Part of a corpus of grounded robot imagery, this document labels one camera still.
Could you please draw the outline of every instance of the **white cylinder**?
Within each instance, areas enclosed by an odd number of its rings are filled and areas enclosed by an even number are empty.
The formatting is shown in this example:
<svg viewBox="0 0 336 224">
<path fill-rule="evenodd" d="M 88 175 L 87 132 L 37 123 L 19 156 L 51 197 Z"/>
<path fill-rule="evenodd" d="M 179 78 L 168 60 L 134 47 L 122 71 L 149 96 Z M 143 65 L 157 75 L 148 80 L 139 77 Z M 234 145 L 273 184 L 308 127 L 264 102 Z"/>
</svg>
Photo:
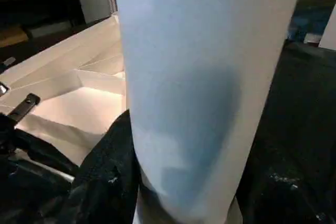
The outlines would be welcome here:
<svg viewBox="0 0 336 224">
<path fill-rule="evenodd" d="M 225 222 L 295 2 L 117 0 L 141 223 Z"/>
</svg>

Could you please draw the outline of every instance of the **white object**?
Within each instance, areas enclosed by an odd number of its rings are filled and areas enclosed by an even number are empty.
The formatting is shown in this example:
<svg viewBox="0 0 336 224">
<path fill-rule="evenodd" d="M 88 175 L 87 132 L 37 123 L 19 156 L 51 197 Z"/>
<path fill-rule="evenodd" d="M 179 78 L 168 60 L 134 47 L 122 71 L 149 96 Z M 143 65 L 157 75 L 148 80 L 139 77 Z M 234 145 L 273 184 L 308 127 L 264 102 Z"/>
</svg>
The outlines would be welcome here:
<svg viewBox="0 0 336 224">
<path fill-rule="evenodd" d="M 336 7 L 332 11 L 319 46 L 336 50 Z"/>
<path fill-rule="evenodd" d="M 29 93 L 38 95 L 40 105 L 18 127 L 80 165 L 126 109 L 120 52 L 119 26 L 111 17 L 0 75 L 11 88 L 0 112 L 9 113 Z"/>
<path fill-rule="evenodd" d="M 117 2 L 142 223 L 223 224 L 296 0 Z"/>
<path fill-rule="evenodd" d="M 307 44 L 307 43 L 318 44 L 318 43 L 320 43 L 321 38 L 322 38 L 322 35 L 307 33 L 305 38 L 304 38 L 303 43 L 305 43 L 305 44 Z"/>
</svg>

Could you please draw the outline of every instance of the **cardboard box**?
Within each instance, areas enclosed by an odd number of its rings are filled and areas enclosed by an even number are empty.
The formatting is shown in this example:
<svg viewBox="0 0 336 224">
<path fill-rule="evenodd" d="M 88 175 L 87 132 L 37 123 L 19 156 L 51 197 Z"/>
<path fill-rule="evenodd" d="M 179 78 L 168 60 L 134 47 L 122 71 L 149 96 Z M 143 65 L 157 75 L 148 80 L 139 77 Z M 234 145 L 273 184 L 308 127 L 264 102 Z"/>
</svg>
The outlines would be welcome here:
<svg viewBox="0 0 336 224">
<path fill-rule="evenodd" d="M 7 47 L 27 40 L 27 34 L 19 26 L 0 31 L 0 47 Z"/>
</svg>

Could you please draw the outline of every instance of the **white box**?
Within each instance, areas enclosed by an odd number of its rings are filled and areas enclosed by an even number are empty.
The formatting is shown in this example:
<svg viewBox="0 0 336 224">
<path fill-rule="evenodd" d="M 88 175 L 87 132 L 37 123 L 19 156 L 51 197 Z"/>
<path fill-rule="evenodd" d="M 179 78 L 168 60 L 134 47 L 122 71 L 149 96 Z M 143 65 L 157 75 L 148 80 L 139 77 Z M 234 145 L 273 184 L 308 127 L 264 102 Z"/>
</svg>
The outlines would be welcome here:
<svg viewBox="0 0 336 224">
<path fill-rule="evenodd" d="M 0 75 L 7 114 L 29 93 L 40 105 L 18 127 L 50 142 L 80 165 L 126 110 L 119 25 L 111 17 Z"/>
</svg>

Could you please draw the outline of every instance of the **white wall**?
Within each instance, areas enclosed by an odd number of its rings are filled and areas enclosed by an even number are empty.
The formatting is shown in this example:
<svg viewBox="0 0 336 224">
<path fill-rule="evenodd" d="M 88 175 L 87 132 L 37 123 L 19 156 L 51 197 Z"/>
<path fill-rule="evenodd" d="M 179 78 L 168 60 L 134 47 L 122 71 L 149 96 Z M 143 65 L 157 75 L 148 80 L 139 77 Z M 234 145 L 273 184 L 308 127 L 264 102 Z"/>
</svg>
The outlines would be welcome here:
<svg viewBox="0 0 336 224">
<path fill-rule="evenodd" d="M 336 7 L 334 8 L 329 23 L 324 31 L 320 47 L 336 50 Z"/>
</svg>

